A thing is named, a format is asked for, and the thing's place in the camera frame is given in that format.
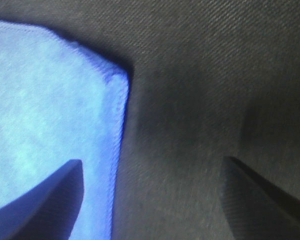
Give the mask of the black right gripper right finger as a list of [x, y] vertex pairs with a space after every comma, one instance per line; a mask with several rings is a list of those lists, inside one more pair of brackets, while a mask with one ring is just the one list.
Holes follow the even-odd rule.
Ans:
[[300, 200], [239, 159], [222, 161], [219, 192], [236, 240], [300, 240]]

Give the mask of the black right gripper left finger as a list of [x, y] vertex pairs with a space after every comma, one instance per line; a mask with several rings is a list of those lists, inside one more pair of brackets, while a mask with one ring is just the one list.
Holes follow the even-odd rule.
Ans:
[[0, 208], [0, 240], [68, 240], [83, 198], [83, 163], [71, 159]]

